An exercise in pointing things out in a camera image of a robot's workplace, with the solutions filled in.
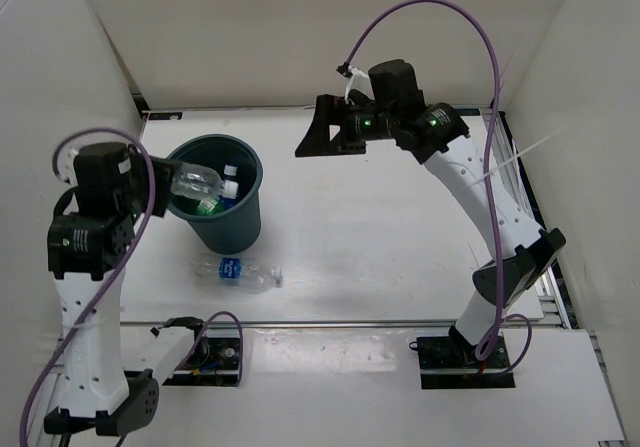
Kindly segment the clear bottle without label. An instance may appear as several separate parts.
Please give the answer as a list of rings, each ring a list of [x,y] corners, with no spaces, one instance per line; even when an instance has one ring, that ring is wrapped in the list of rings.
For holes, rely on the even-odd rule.
[[[180,162],[171,193],[191,200],[219,198],[223,179],[210,167]]]

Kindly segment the green plastic soda bottle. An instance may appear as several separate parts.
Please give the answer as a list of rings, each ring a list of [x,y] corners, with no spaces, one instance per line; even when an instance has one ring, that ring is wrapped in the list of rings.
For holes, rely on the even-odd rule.
[[[219,198],[202,199],[195,210],[196,215],[217,215],[224,211],[224,203]]]

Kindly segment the blue label water bottle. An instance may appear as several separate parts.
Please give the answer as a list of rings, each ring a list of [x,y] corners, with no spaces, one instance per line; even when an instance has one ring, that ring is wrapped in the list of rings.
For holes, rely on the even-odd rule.
[[[223,170],[223,184],[220,191],[220,199],[224,210],[229,210],[236,205],[239,199],[240,186],[237,181],[237,167],[226,164]]]

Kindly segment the clear bottle blue label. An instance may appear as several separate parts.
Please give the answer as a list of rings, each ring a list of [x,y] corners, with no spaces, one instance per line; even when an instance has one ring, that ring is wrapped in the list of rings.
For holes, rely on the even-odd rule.
[[[201,256],[191,262],[194,273],[201,278],[213,279],[217,285],[262,292],[280,288],[282,269],[246,257]]]

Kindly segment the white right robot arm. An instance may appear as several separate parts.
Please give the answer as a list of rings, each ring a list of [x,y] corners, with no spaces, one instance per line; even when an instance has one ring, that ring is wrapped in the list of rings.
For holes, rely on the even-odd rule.
[[[501,180],[487,172],[459,111],[429,104],[413,66],[401,59],[367,74],[373,94],[317,96],[310,127],[295,150],[298,158],[361,155],[370,141],[393,140],[452,194],[484,240],[491,259],[472,275],[475,292],[450,328],[449,354],[470,367],[486,351],[513,303],[549,269],[566,239],[528,216]]]

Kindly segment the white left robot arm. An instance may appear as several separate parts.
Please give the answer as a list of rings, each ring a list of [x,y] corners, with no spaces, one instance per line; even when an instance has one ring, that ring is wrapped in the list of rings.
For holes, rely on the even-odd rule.
[[[63,321],[57,358],[64,384],[44,431],[65,440],[86,430],[124,438],[151,423],[160,386],[181,361],[198,367],[210,353],[207,339],[172,327],[131,369],[121,358],[125,264],[142,232],[135,222],[163,215],[179,164],[144,160],[131,145],[101,142],[82,147],[72,166],[75,178],[58,200],[47,234],[48,269]]]

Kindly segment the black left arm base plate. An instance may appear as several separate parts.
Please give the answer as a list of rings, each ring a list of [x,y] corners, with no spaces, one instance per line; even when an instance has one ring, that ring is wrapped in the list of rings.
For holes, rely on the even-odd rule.
[[[238,387],[243,345],[237,329],[210,329],[189,360],[164,381],[175,387]]]

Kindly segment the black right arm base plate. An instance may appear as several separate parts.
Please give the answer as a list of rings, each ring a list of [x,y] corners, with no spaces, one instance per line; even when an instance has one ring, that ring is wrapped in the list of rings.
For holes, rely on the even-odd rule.
[[[467,356],[449,337],[418,337],[409,343],[418,356],[423,390],[477,390],[515,388],[506,343],[499,337],[496,349],[484,361]]]

